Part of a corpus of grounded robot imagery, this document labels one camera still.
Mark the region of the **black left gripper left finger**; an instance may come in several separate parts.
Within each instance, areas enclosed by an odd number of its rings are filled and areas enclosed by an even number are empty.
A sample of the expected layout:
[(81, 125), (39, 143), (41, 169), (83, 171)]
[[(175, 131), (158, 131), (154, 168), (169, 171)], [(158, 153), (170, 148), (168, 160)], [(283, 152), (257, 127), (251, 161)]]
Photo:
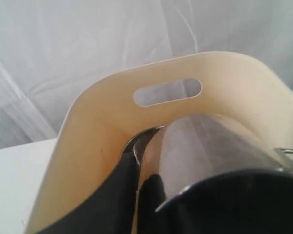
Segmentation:
[(139, 165), (135, 156), (122, 154), (112, 173), (89, 198), (40, 233), (131, 233), (138, 179)]

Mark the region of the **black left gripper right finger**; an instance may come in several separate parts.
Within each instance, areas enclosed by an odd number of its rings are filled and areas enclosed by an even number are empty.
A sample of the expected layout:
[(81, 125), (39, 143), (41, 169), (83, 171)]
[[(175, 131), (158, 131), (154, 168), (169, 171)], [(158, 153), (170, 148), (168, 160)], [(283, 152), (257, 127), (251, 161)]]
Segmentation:
[(141, 234), (293, 234), (293, 173), (242, 170), (168, 198), (152, 175), (139, 192)]

